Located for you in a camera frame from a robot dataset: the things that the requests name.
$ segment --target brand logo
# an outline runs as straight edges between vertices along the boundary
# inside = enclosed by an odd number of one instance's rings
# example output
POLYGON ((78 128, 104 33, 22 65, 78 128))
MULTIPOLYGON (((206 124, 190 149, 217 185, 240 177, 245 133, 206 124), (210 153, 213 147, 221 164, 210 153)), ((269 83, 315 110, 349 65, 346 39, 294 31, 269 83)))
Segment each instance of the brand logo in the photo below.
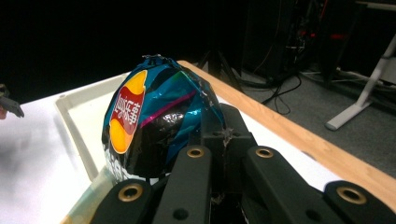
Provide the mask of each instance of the brand logo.
POLYGON ((114 150, 124 154, 134 138, 145 97, 147 70, 136 73, 119 91, 110 119, 110 140, 114 150))

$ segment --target desk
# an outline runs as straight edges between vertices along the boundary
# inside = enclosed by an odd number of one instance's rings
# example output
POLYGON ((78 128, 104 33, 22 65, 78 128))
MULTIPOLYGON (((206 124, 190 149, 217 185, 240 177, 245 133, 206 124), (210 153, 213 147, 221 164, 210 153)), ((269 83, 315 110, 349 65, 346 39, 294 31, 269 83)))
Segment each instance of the desk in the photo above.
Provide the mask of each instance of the desk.
MULTIPOLYGON (((302 160, 311 159, 301 151, 315 158, 309 167, 293 164, 309 184, 317 178, 332 181, 341 177, 366 188, 396 211, 394 178, 194 65, 179 63, 209 81, 217 96, 250 116, 247 122, 258 122, 265 127, 265 143, 290 152, 297 150, 296 155, 302 160)), ((8 114, 8 118, 0 122, 0 223, 59 223, 91 184, 55 107, 55 101, 62 94, 67 92, 21 105, 25 113, 23 119, 8 114)))

